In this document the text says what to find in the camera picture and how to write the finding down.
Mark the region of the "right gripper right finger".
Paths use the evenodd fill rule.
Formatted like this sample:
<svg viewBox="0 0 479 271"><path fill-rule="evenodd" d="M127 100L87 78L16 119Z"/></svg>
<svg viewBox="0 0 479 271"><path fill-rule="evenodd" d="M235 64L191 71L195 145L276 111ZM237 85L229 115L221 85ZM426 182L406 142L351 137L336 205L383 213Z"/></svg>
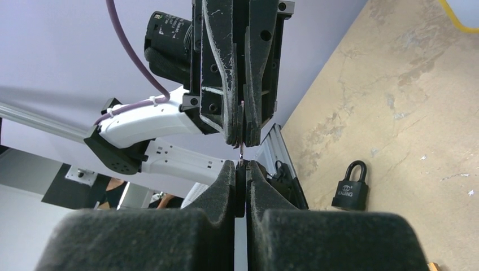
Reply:
<svg viewBox="0 0 479 271"><path fill-rule="evenodd" d="M410 224L381 212L296 208L266 180L256 161L246 169L249 270L427 270Z"/></svg>

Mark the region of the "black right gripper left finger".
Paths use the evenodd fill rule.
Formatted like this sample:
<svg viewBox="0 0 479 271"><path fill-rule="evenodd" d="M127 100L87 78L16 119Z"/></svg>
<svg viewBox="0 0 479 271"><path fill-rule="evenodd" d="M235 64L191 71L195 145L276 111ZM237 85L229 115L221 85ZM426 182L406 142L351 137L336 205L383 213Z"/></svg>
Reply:
<svg viewBox="0 0 479 271"><path fill-rule="evenodd" d="M233 270L235 165L185 208L94 211L65 217L37 270Z"/></svg>

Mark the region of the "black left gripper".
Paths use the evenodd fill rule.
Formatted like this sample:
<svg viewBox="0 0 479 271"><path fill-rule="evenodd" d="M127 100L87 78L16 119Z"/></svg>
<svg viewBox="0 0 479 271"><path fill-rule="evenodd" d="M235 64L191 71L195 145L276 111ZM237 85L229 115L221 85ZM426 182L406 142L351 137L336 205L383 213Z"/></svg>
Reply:
<svg viewBox="0 0 479 271"><path fill-rule="evenodd" d="M192 1L188 97L192 133L257 146L277 104L284 24L293 1Z"/></svg>

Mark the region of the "black-headed key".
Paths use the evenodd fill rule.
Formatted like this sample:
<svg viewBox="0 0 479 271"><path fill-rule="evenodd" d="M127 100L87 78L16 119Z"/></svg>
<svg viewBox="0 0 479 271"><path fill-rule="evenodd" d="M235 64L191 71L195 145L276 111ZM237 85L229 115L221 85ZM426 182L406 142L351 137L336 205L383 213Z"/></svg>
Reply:
<svg viewBox="0 0 479 271"><path fill-rule="evenodd" d="M245 162L244 162L244 144L239 146L239 161L236 169L235 184L235 216L243 218L245 216L246 184L245 184Z"/></svg>

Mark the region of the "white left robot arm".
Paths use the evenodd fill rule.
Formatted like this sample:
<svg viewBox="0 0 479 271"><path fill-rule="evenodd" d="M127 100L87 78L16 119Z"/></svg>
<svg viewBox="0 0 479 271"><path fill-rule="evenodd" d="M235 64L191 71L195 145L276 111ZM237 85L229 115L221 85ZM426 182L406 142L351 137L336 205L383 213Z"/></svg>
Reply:
<svg viewBox="0 0 479 271"><path fill-rule="evenodd" d="M155 11L143 65L107 2L122 45L159 96L112 98L85 137L110 170L166 174L212 184L224 160L172 146L165 136L221 134L234 148L260 144L277 106L284 23L293 1L192 1L191 19Z"/></svg>

